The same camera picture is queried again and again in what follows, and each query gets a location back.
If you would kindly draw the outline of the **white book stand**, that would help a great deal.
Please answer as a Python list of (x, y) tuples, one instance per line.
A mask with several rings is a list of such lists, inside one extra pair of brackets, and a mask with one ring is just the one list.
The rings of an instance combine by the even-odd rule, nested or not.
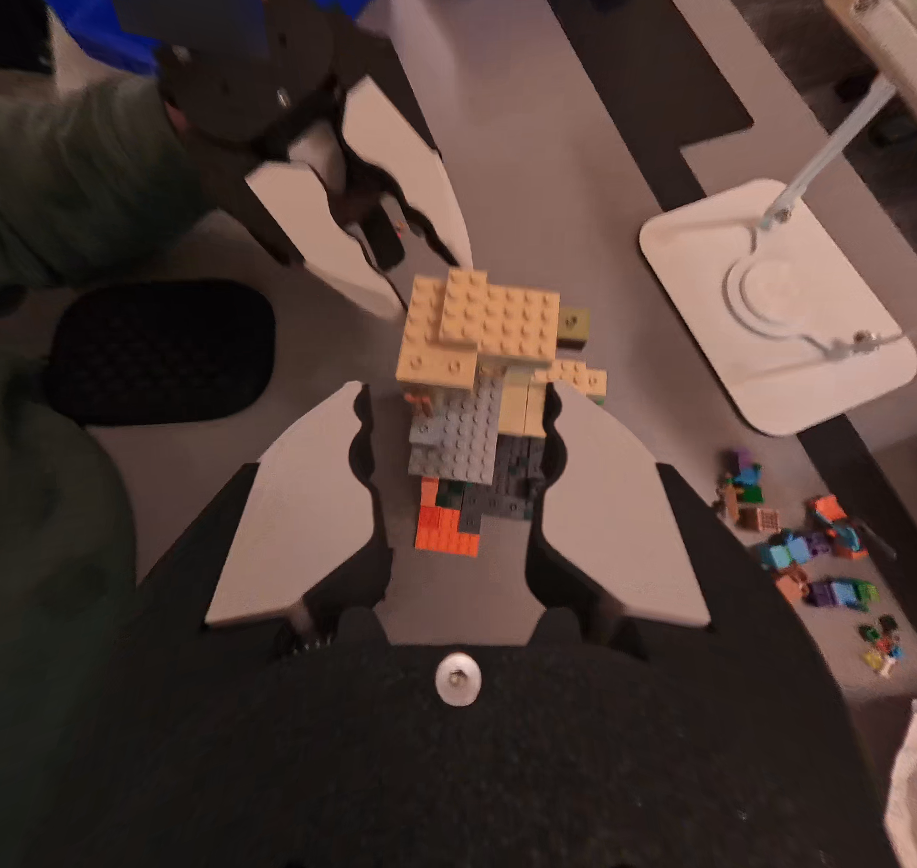
[(915, 0), (824, 0), (877, 68), (787, 184), (756, 179), (648, 220), (639, 246), (741, 417), (796, 435), (909, 384), (902, 329), (804, 197), (891, 101), (915, 111)]

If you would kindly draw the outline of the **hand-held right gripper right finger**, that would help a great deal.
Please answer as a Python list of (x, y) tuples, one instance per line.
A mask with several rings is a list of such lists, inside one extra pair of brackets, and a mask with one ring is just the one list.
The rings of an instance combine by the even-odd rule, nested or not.
[(544, 404), (544, 487), (525, 576), (548, 607), (595, 607), (702, 629), (712, 618), (658, 461), (613, 415), (567, 383)]

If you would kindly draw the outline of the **tan brick plate assembly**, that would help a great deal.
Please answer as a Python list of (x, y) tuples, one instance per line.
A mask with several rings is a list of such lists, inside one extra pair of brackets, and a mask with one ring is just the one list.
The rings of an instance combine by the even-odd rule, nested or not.
[(409, 390), (468, 392), (480, 365), (548, 368), (559, 309), (557, 292), (497, 285), (482, 270), (416, 275), (395, 379)]

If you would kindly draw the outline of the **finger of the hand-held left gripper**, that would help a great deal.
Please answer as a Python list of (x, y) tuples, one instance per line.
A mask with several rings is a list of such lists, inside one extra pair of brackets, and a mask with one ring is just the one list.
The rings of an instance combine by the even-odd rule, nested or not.
[(404, 316), (394, 287), (360, 241), (333, 218), (326, 186), (310, 166), (264, 163), (247, 175), (246, 184), (316, 278), (381, 320)]
[(370, 76), (347, 92), (342, 146), (408, 225), (449, 266), (473, 269), (469, 233), (439, 151), (428, 145)]

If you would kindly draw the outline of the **pile of colourful toy figures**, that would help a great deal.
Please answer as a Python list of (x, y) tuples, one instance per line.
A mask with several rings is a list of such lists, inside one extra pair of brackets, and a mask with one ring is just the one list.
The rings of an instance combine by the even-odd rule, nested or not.
[(888, 579), (888, 546), (836, 495), (804, 491), (796, 504), (771, 488), (746, 447), (720, 452), (714, 509), (787, 602), (847, 695), (906, 690), (913, 631)]

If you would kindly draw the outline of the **crumpled white paper bags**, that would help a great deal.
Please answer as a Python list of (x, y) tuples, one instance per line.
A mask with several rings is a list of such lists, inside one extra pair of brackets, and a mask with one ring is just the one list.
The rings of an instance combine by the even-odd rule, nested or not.
[(916, 867), (916, 699), (911, 720), (892, 764), (885, 830), (901, 867)]

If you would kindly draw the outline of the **grey brick castle model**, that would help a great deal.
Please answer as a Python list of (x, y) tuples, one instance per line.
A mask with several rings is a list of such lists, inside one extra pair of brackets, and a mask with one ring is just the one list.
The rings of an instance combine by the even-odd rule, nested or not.
[(607, 381), (579, 358), (536, 370), (485, 362), (469, 391), (407, 393), (408, 473), (421, 480), (415, 548), (474, 558), (484, 518), (531, 520), (544, 485), (547, 386), (566, 382), (602, 405)]

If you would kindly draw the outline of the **person's left forearm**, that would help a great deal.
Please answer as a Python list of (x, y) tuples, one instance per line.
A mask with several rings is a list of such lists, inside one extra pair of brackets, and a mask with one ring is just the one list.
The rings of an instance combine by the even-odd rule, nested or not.
[(213, 205), (152, 77), (1, 108), (2, 289), (81, 287), (174, 245)]

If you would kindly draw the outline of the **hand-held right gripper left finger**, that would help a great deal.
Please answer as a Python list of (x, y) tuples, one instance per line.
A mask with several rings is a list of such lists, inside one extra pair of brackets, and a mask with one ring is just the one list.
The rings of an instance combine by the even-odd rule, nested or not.
[(370, 388), (350, 381), (263, 453), (204, 616), (208, 627), (304, 610), (315, 628), (333, 629), (345, 610), (385, 598), (394, 551), (373, 484), (372, 435)]

